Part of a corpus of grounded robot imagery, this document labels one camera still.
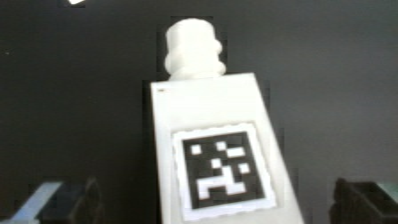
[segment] black surface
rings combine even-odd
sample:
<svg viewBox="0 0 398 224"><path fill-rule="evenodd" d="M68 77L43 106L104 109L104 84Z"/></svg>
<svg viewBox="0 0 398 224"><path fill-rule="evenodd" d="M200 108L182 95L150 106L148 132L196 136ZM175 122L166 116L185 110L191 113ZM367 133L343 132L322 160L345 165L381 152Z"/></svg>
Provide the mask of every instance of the black surface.
<svg viewBox="0 0 398 224"><path fill-rule="evenodd" d="M168 79L182 16L214 18L230 72L271 86L308 223L329 223L338 177L398 182L397 0L2 0L0 216L45 180L97 176L107 223L157 222L143 80Z"/></svg>
<svg viewBox="0 0 398 224"><path fill-rule="evenodd" d="M333 224L397 224L398 204L375 182L336 181Z"/></svg>
<svg viewBox="0 0 398 224"><path fill-rule="evenodd" d="M244 148L246 156L237 158L228 157L226 151L219 151L216 147L216 143L221 141L226 142L228 148ZM192 155L191 151L194 145L201 146L201 154L198 155ZM246 202L267 197L253 155L253 146L246 132L184 140L184 156L187 163L192 209L226 205L235 202ZM246 192L228 195L226 186L210 188L210 198L201 199L198 194L198 180L224 175L223 169L214 169L212 167L212 159L221 159L221 166L232 167L233 181L235 183L244 183ZM249 165L251 173L240 173L240 164Z"/></svg>
<svg viewBox="0 0 398 224"><path fill-rule="evenodd" d="M36 219L43 224L104 224L104 203L95 179L63 183Z"/></svg>

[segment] white cylindrical knob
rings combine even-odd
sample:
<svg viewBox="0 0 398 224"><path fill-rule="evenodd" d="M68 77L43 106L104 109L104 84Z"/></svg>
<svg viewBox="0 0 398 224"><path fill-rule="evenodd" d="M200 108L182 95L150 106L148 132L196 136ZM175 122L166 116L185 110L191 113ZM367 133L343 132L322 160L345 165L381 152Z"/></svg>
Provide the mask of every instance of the white cylindrical knob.
<svg viewBox="0 0 398 224"><path fill-rule="evenodd" d="M171 80L223 76L226 66L219 60L223 51L212 24L201 19L182 20L168 30L166 69Z"/></svg>

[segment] black background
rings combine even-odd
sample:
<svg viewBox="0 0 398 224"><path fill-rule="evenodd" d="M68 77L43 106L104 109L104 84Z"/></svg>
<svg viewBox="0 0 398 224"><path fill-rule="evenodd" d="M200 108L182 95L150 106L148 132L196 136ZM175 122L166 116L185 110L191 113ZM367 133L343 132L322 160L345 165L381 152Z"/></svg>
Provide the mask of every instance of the black background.
<svg viewBox="0 0 398 224"><path fill-rule="evenodd" d="M182 16L214 20L228 72L256 72L308 223L338 177L398 182L397 0L2 0L4 217L45 180L97 176L107 223L157 222L143 89Z"/></svg>

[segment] qr-like code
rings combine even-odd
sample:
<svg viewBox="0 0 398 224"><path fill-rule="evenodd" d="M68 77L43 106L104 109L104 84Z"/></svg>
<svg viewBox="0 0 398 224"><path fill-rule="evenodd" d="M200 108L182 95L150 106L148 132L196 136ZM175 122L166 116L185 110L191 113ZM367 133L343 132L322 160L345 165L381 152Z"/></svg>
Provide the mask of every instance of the qr-like code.
<svg viewBox="0 0 398 224"><path fill-rule="evenodd" d="M265 198L248 132L184 140L192 209Z"/></svg>
<svg viewBox="0 0 398 224"><path fill-rule="evenodd" d="M173 136L185 221L276 206L264 148L251 123Z"/></svg>

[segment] black and white marker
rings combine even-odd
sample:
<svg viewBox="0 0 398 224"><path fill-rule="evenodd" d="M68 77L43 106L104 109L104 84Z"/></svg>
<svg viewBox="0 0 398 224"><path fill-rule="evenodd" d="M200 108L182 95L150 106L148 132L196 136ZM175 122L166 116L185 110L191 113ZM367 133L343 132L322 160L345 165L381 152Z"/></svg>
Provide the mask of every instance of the black and white marker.
<svg viewBox="0 0 398 224"><path fill-rule="evenodd" d="M253 73L224 75L212 24L168 31L171 80L152 84L164 224L303 224Z"/></svg>

